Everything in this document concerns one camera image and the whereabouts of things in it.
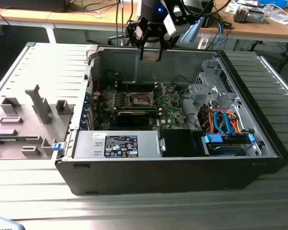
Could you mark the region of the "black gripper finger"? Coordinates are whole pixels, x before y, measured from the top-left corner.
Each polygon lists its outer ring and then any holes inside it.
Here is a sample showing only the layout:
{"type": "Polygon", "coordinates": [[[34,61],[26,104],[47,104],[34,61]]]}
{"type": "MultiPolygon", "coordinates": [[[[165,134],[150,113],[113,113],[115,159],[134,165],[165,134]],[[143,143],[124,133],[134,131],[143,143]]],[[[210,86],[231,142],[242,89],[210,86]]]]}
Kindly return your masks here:
{"type": "Polygon", "coordinates": [[[140,60],[144,58],[144,45],[149,37],[149,21],[148,20],[128,20],[126,30],[132,46],[140,50],[140,60]]]}
{"type": "Polygon", "coordinates": [[[158,54],[158,61],[161,60],[162,54],[164,50],[172,49],[176,42],[177,42],[177,37],[170,37],[168,35],[168,32],[166,30],[165,26],[160,26],[159,27],[159,42],[160,42],[160,49],[159,49],[159,54],[158,54]]]}

